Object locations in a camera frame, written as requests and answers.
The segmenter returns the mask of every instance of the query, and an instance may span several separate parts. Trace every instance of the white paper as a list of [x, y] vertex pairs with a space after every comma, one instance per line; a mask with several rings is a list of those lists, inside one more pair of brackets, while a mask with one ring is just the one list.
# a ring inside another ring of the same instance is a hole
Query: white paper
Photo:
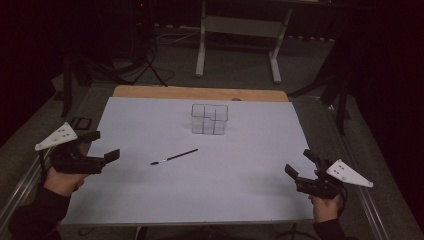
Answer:
[[[194, 103], [228, 106], [225, 135], [191, 133]], [[291, 103], [110, 98], [89, 156], [120, 159], [73, 194], [63, 224], [174, 224], [312, 219], [284, 171], [315, 178]], [[197, 152], [158, 164], [193, 149]]]

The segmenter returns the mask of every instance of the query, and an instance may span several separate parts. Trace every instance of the black pen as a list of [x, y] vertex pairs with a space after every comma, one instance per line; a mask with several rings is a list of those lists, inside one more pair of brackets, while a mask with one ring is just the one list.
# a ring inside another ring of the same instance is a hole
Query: black pen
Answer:
[[185, 153], [181, 153], [181, 154], [178, 154], [178, 155], [176, 155], [176, 156], [173, 156], [173, 157], [170, 157], [170, 158], [167, 158], [167, 159], [164, 159], [164, 160], [158, 161], [158, 162], [152, 162], [152, 163], [150, 163], [150, 165], [156, 165], [156, 164], [159, 164], [159, 163], [162, 163], [162, 162], [166, 162], [166, 161], [172, 160], [172, 159], [174, 159], [174, 158], [181, 157], [181, 156], [184, 156], [184, 155], [186, 155], [186, 154], [189, 154], [189, 153], [195, 152], [195, 151], [197, 151], [197, 150], [199, 150], [199, 149], [194, 149], [194, 150], [191, 150], [191, 151], [188, 151], [188, 152], [185, 152]]

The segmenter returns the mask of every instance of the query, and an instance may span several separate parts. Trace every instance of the sleeve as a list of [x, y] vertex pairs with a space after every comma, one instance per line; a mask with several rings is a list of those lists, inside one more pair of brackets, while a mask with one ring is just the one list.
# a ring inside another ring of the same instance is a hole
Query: sleeve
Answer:
[[314, 230], [321, 240], [357, 240], [357, 238], [345, 236], [339, 219], [315, 223]]
[[56, 226], [66, 216], [70, 200], [39, 186], [34, 201], [13, 213], [9, 223], [12, 240], [60, 239]]

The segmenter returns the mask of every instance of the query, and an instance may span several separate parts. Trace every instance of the hand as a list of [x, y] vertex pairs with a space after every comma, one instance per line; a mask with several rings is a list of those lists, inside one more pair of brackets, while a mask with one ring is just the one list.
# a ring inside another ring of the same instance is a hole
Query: hand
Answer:
[[314, 204], [315, 222], [326, 222], [338, 218], [340, 195], [337, 195], [334, 199], [322, 199], [309, 195], [309, 199]]
[[47, 173], [44, 187], [65, 197], [72, 195], [72, 192], [84, 184], [84, 179], [88, 174], [66, 174], [57, 172], [51, 167]]

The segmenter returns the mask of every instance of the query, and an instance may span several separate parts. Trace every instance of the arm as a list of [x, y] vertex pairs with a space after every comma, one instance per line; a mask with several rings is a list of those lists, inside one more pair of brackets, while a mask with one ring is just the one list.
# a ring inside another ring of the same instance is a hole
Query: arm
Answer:
[[13, 213], [9, 223], [12, 239], [60, 239], [57, 223], [66, 216], [72, 192], [82, 185], [87, 176], [58, 173], [50, 168], [44, 185], [37, 189], [34, 201]]
[[338, 219], [340, 196], [334, 199], [321, 199], [309, 196], [314, 204], [314, 230], [322, 240], [356, 240], [356, 238], [345, 237]]

